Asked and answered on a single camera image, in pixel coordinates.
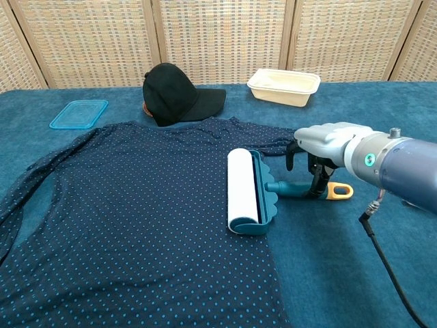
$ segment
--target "white plastic container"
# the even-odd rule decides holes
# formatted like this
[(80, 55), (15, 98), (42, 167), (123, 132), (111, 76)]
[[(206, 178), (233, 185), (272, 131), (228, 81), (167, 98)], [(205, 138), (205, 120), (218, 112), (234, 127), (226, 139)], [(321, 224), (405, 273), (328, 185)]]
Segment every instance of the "white plastic container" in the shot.
[(319, 84), (316, 74), (267, 68), (260, 68), (247, 82), (255, 98), (297, 107), (307, 104)]

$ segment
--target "black baseball cap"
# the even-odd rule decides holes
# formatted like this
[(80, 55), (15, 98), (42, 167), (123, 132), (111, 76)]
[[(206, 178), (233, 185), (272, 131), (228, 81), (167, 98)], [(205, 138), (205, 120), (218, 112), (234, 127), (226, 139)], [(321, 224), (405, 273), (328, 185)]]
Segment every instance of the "black baseball cap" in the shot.
[(144, 103), (159, 126), (209, 118), (225, 103), (226, 90), (196, 88), (170, 63), (156, 65), (144, 77)]

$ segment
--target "navy polka dot shirt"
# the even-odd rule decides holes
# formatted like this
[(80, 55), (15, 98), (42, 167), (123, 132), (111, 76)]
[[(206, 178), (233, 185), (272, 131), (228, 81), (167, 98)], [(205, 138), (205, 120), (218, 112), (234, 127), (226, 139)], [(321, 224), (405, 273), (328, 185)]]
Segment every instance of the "navy polka dot shirt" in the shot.
[[(265, 236), (227, 229), (227, 153), (293, 131), (209, 118), (96, 128), (31, 165), (0, 203), (0, 327), (289, 327)], [(23, 205), (52, 174), (38, 228)]]

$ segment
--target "blue plastic lid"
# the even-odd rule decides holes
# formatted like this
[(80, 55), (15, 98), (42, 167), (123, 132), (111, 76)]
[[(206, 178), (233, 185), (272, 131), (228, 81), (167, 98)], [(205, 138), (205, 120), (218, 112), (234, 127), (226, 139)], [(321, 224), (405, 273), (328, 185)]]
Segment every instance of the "blue plastic lid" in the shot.
[(67, 130), (91, 128), (107, 107), (107, 100), (75, 100), (68, 103), (49, 126)]

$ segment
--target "white adhesive roll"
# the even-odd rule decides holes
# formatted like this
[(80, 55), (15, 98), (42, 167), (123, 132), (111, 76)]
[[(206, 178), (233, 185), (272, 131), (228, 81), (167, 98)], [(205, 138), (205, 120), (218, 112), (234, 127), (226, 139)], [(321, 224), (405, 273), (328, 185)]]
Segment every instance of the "white adhesive roll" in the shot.
[(227, 155), (227, 226), (235, 219), (258, 223), (257, 196), (251, 153), (236, 148)]

